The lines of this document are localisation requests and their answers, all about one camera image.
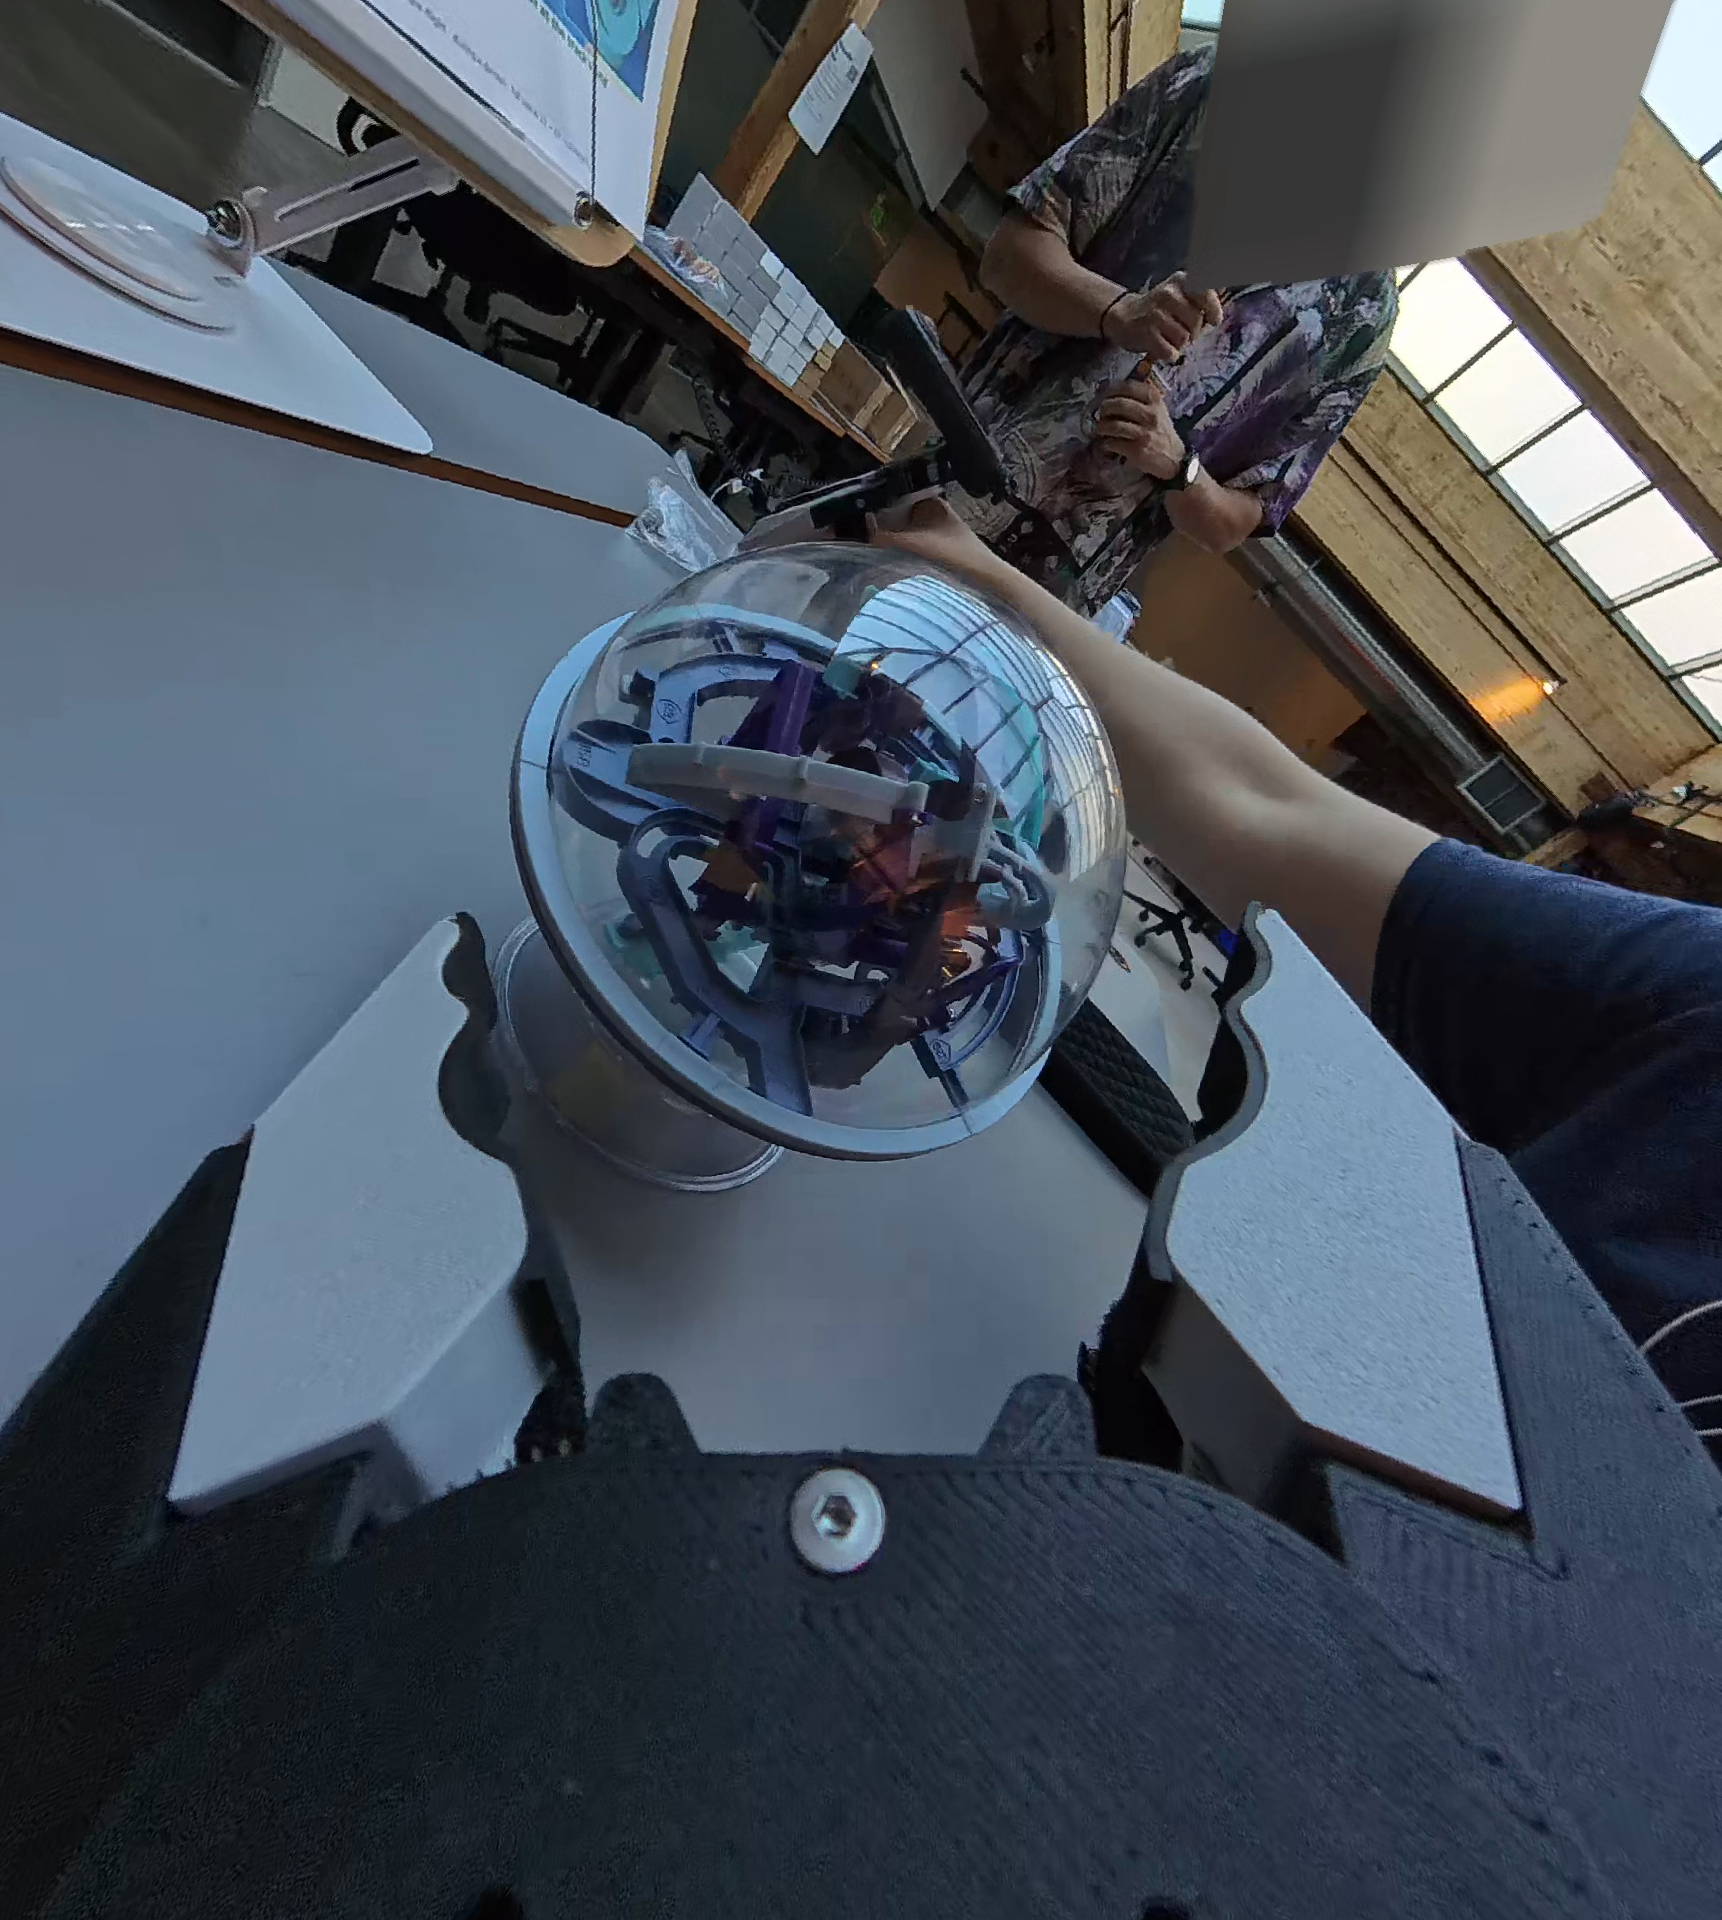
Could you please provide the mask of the round white disc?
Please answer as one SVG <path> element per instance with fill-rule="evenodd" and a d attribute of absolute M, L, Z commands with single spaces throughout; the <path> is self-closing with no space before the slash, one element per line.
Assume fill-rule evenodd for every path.
<path fill-rule="evenodd" d="M 209 333 L 237 323 L 237 276 L 208 240 L 155 222 L 130 196 L 34 155 L 1 155 L 0 209 L 58 258 L 158 317 Z"/>

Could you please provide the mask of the metal support bracket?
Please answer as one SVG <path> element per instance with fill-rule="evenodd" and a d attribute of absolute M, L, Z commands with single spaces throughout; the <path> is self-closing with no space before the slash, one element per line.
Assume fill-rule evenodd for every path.
<path fill-rule="evenodd" d="M 315 183 L 253 183 L 223 196 L 205 208 L 205 242 L 221 263 L 247 278 L 259 258 L 457 183 L 454 165 L 396 134 L 339 155 Z"/>

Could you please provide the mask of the white monitor stand base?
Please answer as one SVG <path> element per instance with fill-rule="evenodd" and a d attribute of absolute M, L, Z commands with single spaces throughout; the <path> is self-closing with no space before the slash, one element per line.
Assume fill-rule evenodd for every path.
<path fill-rule="evenodd" d="M 163 227 L 205 237 L 205 217 L 190 204 L 0 112 L 5 155 L 53 164 L 127 196 Z M 231 273 L 233 328 L 201 331 L 107 289 L 0 209 L 0 330 L 393 452 L 432 452 L 428 429 L 270 260 L 253 260 L 246 278 Z"/>

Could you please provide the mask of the clear round ball stand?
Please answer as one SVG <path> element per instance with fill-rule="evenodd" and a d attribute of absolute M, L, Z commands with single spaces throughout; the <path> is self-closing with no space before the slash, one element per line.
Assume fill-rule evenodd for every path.
<path fill-rule="evenodd" d="M 491 961 L 494 1043 L 510 1085 L 566 1138 L 652 1187 L 720 1194 L 774 1170 L 777 1144 L 667 1089 L 608 1031 L 534 918 Z"/>

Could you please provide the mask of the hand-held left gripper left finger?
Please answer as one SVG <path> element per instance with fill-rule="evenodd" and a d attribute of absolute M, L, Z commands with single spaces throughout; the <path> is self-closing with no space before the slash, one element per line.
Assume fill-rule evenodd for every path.
<path fill-rule="evenodd" d="M 168 1486 L 185 1518 L 362 1463 L 400 1515 L 504 1468 L 580 1315 L 510 1154 L 488 949 L 438 920 L 252 1125 Z"/>

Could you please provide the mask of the white paper label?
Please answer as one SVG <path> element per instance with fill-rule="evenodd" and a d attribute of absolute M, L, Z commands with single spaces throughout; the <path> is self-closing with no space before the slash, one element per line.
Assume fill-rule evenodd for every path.
<path fill-rule="evenodd" d="M 859 21 L 845 21 L 787 108 L 787 125 L 812 153 L 822 153 L 829 134 L 851 104 L 874 62 L 874 42 Z"/>

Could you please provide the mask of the black office chair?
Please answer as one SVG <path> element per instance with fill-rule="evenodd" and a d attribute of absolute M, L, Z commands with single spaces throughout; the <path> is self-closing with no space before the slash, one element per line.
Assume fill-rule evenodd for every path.
<path fill-rule="evenodd" d="M 1222 989 L 1238 935 L 1143 846 L 1130 860 L 1123 903 L 1136 913 L 1134 948 L 1149 941 L 1167 941 L 1174 948 L 1183 994 L 1197 986 L 1207 986 L 1213 994 Z"/>

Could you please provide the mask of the person's right forearm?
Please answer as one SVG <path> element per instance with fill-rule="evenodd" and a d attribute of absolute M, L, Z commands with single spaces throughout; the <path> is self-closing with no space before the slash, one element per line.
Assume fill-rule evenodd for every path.
<path fill-rule="evenodd" d="M 989 589 L 1039 632 L 1101 720 L 1130 826 L 1223 924 L 1279 913 L 1368 1005 L 1380 934 L 1426 828 L 1323 778 L 1253 715 L 1075 616 L 1014 565 Z"/>

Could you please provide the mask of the person's right hand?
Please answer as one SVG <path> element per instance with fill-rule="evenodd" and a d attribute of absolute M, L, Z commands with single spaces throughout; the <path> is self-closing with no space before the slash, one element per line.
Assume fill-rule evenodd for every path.
<path fill-rule="evenodd" d="M 865 536 L 875 547 L 932 564 L 1029 618 L 1065 612 L 1051 592 L 994 553 L 942 494 L 904 497 L 865 515 Z"/>

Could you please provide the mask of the clear plastic maze ball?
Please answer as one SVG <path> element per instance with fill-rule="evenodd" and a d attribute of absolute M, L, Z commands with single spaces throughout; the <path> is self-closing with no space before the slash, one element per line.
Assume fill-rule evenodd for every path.
<path fill-rule="evenodd" d="M 1034 1089 L 1114 943 L 1103 721 L 940 561 L 782 544 L 584 636 L 512 755 L 563 978 L 659 1087 L 780 1150 L 917 1157 Z"/>

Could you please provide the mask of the clear plastic bag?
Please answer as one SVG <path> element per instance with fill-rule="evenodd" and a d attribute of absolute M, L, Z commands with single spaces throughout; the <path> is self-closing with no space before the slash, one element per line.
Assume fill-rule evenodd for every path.
<path fill-rule="evenodd" d="M 681 577 L 732 560 L 743 542 L 743 529 L 702 487 L 686 448 L 649 473 L 645 504 L 625 531 Z"/>

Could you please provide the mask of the grey wall vent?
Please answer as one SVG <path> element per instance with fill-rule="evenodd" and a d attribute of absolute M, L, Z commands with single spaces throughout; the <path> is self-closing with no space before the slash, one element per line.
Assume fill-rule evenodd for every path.
<path fill-rule="evenodd" d="M 1492 842 L 1517 856 L 1544 846 L 1564 828 L 1564 815 L 1504 754 L 1485 757 L 1455 779 L 1453 794 Z"/>

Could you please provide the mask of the black textured block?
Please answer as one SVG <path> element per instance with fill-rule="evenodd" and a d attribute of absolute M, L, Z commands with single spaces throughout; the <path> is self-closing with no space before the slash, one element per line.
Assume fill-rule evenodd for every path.
<path fill-rule="evenodd" d="M 1195 1146 L 1195 1127 L 1165 1075 L 1108 1013 L 1083 1004 L 1043 1056 L 1039 1087 L 1143 1198 Z"/>

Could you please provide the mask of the printed instruction sheet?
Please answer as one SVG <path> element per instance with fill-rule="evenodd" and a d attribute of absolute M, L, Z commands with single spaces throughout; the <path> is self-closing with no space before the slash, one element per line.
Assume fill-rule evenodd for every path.
<path fill-rule="evenodd" d="M 647 225 L 694 2 L 231 2 L 391 134 L 587 270 Z"/>

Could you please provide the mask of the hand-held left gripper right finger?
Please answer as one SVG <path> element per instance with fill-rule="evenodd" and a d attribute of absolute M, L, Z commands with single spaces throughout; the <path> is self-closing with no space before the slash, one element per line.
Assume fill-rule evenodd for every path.
<path fill-rule="evenodd" d="M 1337 1463 L 1481 1522 L 1526 1509 L 1464 1133 L 1275 909 L 1245 908 L 1204 1138 L 1153 1185 L 1095 1384 L 1285 1518 Z"/>

